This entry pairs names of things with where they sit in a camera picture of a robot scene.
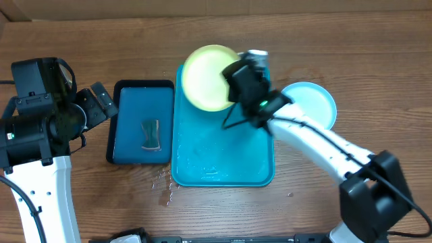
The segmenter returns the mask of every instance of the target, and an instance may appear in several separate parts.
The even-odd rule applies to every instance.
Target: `wooden tabletop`
[[[177,67],[204,45],[267,50],[274,85],[324,86],[337,104],[333,130],[396,154],[413,197],[432,215],[431,20],[432,12],[413,11],[7,23],[0,80],[12,79],[13,61],[54,56],[75,71],[78,90],[100,81],[112,94],[122,79],[175,81]],[[0,107],[15,93],[3,85]],[[264,188],[178,188],[169,165],[106,162],[108,129],[105,122],[90,131],[88,146],[72,156],[83,242],[141,226],[153,236],[291,236],[340,221],[338,187],[289,145],[275,142],[276,176]],[[0,195],[0,239],[23,242],[10,189],[0,186]],[[414,212],[396,228],[427,229]]]

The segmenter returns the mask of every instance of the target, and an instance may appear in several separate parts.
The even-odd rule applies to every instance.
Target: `yellow plate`
[[[222,71],[239,60],[237,53],[221,45],[208,45],[194,51],[183,66],[182,88],[186,98],[203,111],[221,111],[228,101],[230,87]]]

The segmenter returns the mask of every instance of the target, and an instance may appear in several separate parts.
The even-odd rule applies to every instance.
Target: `wood grain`
[[[121,79],[175,80],[179,64],[204,45],[268,50],[273,83],[324,86],[338,107],[334,130],[395,153],[413,197],[432,215],[431,20],[432,12],[416,11],[6,23],[0,80],[12,78],[13,61],[56,56],[75,71],[79,89],[100,81],[112,94]],[[0,94],[4,107],[14,87]],[[289,236],[328,232],[340,221],[337,186],[288,145],[275,142],[276,177],[267,187],[170,190],[169,166],[106,162],[108,129],[90,131],[88,146],[72,156],[83,241],[140,226],[154,236]],[[171,191],[172,202],[161,205]],[[0,195],[0,239],[23,242],[12,194],[0,186]],[[416,213],[396,228],[426,230]]]

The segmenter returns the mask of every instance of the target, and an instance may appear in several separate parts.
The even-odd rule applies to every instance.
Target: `tray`
[[[171,173],[182,186],[266,186],[275,175],[273,139],[250,124],[222,130],[228,110],[201,111],[184,96],[177,71]],[[243,119],[236,107],[228,123]]]

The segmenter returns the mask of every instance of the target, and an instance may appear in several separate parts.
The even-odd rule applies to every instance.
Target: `turquoise tray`
[[[182,90],[182,69],[175,82],[173,179],[182,186],[266,186],[275,176],[272,137],[248,123],[222,130],[229,109],[194,107]],[[227,124],[241,119],[237,106]]]

